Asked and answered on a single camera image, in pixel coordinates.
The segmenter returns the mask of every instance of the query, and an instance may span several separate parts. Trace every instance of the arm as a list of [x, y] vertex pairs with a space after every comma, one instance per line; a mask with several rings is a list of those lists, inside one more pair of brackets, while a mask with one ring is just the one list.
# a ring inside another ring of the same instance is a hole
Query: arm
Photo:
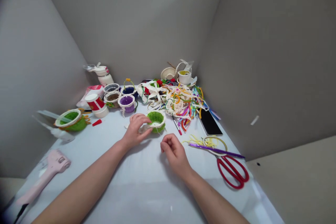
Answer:
[[248, 223], [226, 199], [191, 168], [184, 147], [174, 134], [163, 138], [161, 152], [166, 153], [172, 170], [190, 189], [209, 223]]
[[151, 123], [143, 114], [130, 118], [124, 137], [116, 142], [97, 161], [77, 177], [57, 198], [33, 221], [39, 223], [80, 223], [101, 197], [111, 177], [126, 152], [138, 145], [152, 131], [139, 134], [144, 123]]

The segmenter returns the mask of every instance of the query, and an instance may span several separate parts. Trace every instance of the green woven basket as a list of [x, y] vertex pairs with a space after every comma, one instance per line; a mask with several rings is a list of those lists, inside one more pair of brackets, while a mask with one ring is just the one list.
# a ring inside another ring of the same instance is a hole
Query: green woven basket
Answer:
[[[71, 122], [62, 121], [62, 118], [72, 120]], [[55, 126], [65, 131], [81, 131], [86, 127], [87, 123], [79, 109], [64, 112], [55, 121]]]
[[148, 125], [152, 126], [153, 132], [160, 133], [161, 131], [164, 130], [166, 126], [165, 124], [166, 117], [164, 116], [164, 114], [158, 111], [151, 111], [147, 114], [147, 117], [152, 121], [152, 123]]

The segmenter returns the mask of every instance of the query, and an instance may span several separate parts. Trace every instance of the black phone screen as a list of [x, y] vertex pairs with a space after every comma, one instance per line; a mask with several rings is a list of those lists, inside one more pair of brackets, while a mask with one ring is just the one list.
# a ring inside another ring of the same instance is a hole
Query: black phone screen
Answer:
[[201, 122], [207, 135], [223, 135], [209, 110], [202, 110], [201, 116]]

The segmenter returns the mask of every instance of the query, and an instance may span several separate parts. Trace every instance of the hand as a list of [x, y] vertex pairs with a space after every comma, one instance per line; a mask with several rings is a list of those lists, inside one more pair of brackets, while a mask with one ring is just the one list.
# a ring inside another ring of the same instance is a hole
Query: hand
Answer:
[[129, 121], [130, 124], [128, 126], [128, 129], [123, 138], [120, 140], [125, 144], [127, 149], [131, 149], [141, 143], [153, 130], [152, 128], [149, 128], [144, 133], [139, 133], [139, 129], [144, 123], [152, 122], [144, 114], [134, 114], [130, 117]]
[[165, 152], [172, 170], [185, 179], [192, 171], [184, 147], [175, 134], [165, 135], [161, 142], [161, 152]]

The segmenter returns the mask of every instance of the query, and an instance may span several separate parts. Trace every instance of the red and white cup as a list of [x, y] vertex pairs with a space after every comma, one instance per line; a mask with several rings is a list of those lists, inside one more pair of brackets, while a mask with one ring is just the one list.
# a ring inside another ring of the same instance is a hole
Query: red and white cup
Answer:
[[103, 118], [109, 113], [109, 109], [97, 94], [87, 95], [85, 101], [88, 103], [96, 117]]

